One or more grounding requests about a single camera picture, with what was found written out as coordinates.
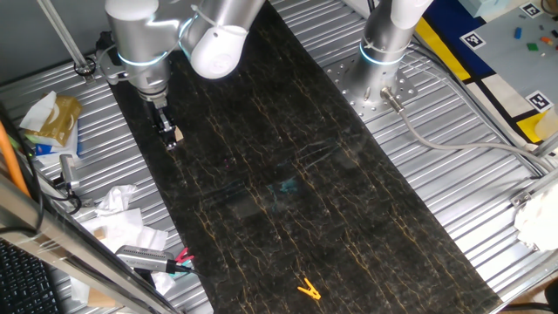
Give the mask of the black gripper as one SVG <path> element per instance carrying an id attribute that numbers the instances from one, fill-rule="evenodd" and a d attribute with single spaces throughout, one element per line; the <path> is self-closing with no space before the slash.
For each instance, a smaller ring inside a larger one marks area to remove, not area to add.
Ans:
<path id="1" fill-rule="evenodd" d="M 163 139 L 167 150 L 172 150 L 176 146 L 175 124 L 167 117 L 166 108 L 157 108 L 154 104 L 148 105 L 151 119 L 153 122 L 152 129 L 158 139 Z"/>

